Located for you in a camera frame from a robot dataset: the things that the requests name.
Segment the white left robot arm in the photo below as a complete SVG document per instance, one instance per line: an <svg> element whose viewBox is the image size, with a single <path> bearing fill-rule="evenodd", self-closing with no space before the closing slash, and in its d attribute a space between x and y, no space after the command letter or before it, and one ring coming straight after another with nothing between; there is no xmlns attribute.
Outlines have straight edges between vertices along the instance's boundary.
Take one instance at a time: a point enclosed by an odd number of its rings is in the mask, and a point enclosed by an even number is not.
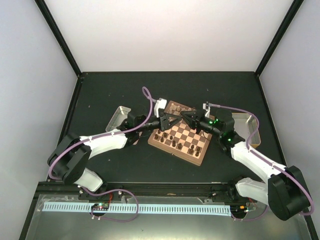
<svg viewBox="0 0 320 240"><path fill-rule="evenodd" d="M101 200L107 195L108 188L97 173L87 168L89 159L133 145L144 131L169 130L181 119L178 115L164 112L149 119L145 115L129 113L119 126L109 132L82 137L70 133L47 160L51 178L61 180L65 185L84 187L95 199Z"/></svg>

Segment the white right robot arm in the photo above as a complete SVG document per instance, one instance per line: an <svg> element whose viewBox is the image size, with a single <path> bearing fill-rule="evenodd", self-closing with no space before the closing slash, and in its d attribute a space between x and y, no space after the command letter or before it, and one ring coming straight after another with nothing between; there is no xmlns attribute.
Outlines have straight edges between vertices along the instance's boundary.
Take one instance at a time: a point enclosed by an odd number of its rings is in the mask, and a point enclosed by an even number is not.
<svg viewBox="0 0 320 240"><path fill-rule="evenodd" d="M230 200L238 202L243 197L257 200L282 221L297 214L306 216L314 212L315 204L300 169L286 167L258 152L249 140L235 131L235 120L230 111L218 111L214 119L207 117L204 109L182 111L180 114L191 129L211 134L233 160L261 179L258 182L246 177L228 187Z"/></svg>

